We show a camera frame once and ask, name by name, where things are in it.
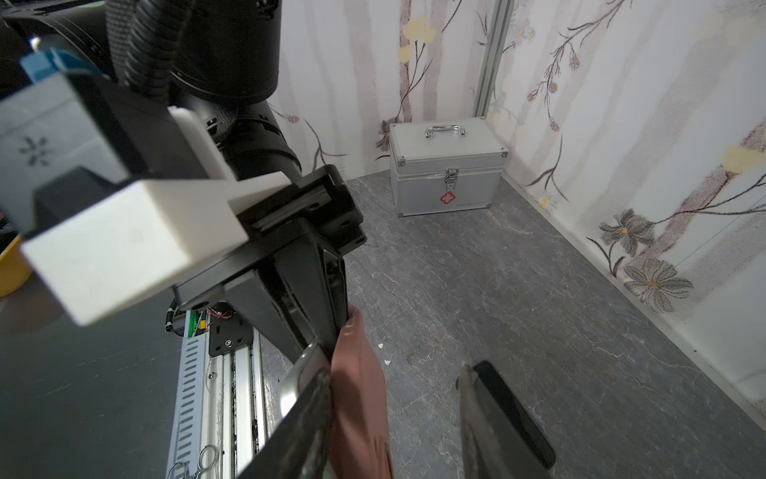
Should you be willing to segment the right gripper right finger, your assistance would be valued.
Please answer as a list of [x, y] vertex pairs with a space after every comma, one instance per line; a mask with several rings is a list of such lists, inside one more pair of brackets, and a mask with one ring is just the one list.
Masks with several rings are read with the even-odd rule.
[[484, 381], [464, 363], [458, 376], [465, 478], [527, 478], [524, 442]]

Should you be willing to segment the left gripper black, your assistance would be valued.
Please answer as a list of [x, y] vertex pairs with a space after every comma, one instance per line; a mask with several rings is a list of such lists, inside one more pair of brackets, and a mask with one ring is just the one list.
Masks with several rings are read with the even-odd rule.
[[178, 307], [203, 309], [224, 296], [289, 361], [314, 340], [332, 355], [348, 313], [341, 255], [366, 242], [337, 167], [319, 168], [237, 219], [247, 241], [176, 283]]

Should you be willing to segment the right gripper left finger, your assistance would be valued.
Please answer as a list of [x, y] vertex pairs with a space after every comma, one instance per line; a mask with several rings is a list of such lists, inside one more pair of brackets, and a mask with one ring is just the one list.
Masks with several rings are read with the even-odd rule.
[[321, 369], [239, 478], [322, 478], [332, 421], [330, 374]]

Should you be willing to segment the pink phone case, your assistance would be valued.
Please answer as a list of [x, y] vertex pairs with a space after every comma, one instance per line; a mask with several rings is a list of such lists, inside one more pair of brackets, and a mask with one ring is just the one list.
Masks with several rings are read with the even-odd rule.
[[348, 312], [330, 363], [330, 464], [339, 478], [392, 478], [385, 376], [361, 311]]

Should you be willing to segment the phone with black screen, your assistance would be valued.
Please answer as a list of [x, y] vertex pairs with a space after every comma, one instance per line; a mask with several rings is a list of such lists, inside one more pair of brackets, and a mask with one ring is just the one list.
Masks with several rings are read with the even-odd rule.
[[277, 397], [277, 417], [284, 419], [301, 393], [317, 373], [330, 371], [330, 361], [317, 340], [314, 340], [291, 367], [286, 379], [281, 383]]

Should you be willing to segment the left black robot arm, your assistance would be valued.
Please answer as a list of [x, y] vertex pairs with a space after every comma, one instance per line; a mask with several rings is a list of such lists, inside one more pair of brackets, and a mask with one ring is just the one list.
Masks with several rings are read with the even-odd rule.
[[109, 1], [108, 46], [54, 28], [1, 103], [1, 209], [79, 325], [163, 289], [231, 307], [291, 360], [340, 357], [365, 241], [333, 165], [303, 172], [269, 108], [278, 1]]

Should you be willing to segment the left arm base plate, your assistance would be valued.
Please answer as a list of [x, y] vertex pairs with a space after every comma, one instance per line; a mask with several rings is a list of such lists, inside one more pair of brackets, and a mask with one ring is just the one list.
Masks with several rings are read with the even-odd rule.
[[215, 303], [207, 309], [209, 356], [223, 356], [253, 345], [255, 330], [228, 303]]

